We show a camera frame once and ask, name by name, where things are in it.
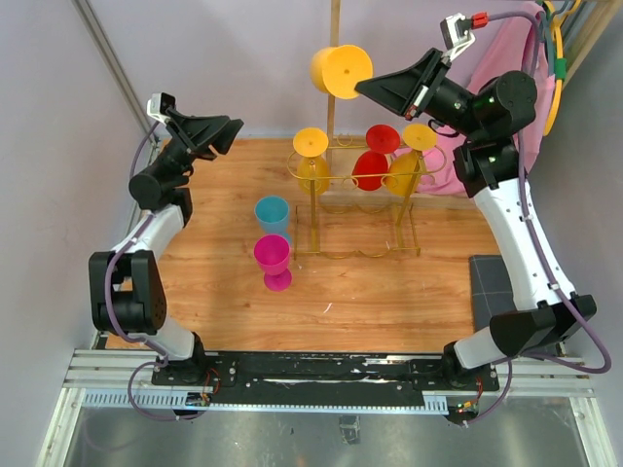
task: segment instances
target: wooden table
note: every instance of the wooden table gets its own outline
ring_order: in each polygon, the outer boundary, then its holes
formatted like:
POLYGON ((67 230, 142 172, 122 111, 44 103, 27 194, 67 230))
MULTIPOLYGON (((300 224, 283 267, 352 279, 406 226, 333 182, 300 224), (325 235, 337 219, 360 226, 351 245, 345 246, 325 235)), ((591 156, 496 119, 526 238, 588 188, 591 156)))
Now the wooden table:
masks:
MULTIPOLYGON (((216 162, 196 162, 193 218, 159 261, 168 312, 206 349, 438 352, 470 335, 468 258, 498 252, 475 209, 417 208, 420 257, 304 257, 292 262, 288 290, 266 289, 253 259, 255 203, 309 203, 285 168, 290 152, 289 140, 241 140, 216 162)), ((341 222, 331 220, 334 239, 365 241, 341 222)), ((108 342, 119 346, 128 345, 108 342)))

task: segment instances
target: gray wall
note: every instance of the gray wall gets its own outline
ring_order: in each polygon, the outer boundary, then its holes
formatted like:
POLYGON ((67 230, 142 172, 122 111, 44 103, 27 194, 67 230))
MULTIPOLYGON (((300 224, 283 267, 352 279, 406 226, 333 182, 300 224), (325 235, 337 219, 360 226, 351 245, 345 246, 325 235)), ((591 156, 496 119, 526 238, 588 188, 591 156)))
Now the gray wall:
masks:
MULTIPOLYGON (((623 12, 563 93, 561 113, 531 173, 539 218, 579 293, 593 294, 590 323, 607 344, 610 373, 595 377, 598 400, 623 461, 623 12)), ((601 365, 583 332, 568 348, 601 365)))
MULTIPOLYGON (((246 135, 288 135, 326 123, 326 96, 308 70, 313 54, 329 43, 330 3, 92 0, 141 100, 166 90, 182 112, 243 118, 246 135)), ((363 47, 380 75, 443 47, 444 17, 508 9, 499 0, 468 6, 464 0, 343 0, 340 43, 363 47)), ((449 76, 466 83, 499 26, 477 31, 476 44, 449 76)), ((362 133, 378 123, 405 125, 367 99, 338 102, 337 128, 362 133)))
POLYGON ((68 0, 7 3, 0 63, 0 463, 25 467, 92 338, 87 261, 127 227, 140 131, 68 0))

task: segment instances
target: pink towel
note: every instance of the pink towel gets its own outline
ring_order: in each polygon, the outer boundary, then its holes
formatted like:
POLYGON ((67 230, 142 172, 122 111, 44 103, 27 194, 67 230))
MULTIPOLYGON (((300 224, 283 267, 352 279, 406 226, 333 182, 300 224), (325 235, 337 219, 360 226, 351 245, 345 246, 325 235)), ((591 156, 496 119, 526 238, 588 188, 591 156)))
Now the pink towel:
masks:
MULTIPOLYGON (((538 12, 543 11, 534 2, 525 2, 522 10, 535 16, 538 12)), ((534 47, 534 42, 531 39, 533 36, 530 30, 531 23, 525 18, 506 19, 472 75, 471 82, 467 88, 471 92, 478 92, 491 78, 507 71, 520 70, 522 61, 530 63, 531 51, 534 47)), ((528 171, 534 165, 538 155, 543 137, 543 128, 545 127, 556 84, 554 76, 547 76, 547 59, 545 58, 543 45, 539 48, 534 80, 536 81, 536 90, 538 92, 535 104, 536 119, 524 129, 526 167, 528 171)), ((449 127, 443 127, 440 128, 440 132, 452 133, 453 131, 449 127)), ((457 179, 452 164, 455 159, 453 150, 464 141, 464 136, 457 138, 438 137, 437 145, 446 151, 448 163, 443 170, 434 175, 434 181, 432 176, 424 176, 418 186, 418 192, 432 195, 465 195, 465 189, 457 179)), ((399 156, 409 151, 409 149, 399 150, 395 154, 399 156)), ((424 157, 426 168, 430 171, 440 167, 443 163, 443 156, 435 149, 425 152, 424 157)))

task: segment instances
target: blue cup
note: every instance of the blue cup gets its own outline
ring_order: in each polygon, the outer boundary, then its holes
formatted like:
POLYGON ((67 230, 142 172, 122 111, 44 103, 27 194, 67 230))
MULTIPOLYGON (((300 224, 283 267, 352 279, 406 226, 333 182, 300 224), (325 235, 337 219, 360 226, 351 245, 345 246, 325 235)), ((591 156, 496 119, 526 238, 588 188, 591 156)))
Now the blue cup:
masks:
POLYGON ((292 244, 287 232, 290 224, 290 206, 285 199, 280 197, 260 199, 255 204, 255 217, 265 233, 284 236, 292 244))

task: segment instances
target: red connector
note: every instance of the red connector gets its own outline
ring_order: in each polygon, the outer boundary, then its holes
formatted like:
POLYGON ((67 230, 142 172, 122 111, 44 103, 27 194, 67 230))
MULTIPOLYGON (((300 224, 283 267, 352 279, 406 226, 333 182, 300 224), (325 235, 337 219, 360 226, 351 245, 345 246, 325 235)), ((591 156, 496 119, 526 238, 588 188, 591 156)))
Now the red connector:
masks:
POLYGON ((489 15, 486 13, 477 13, 471 17, 472 29, 480 29, 481 27, 485 27, 487 24, 489 24, 489 15))

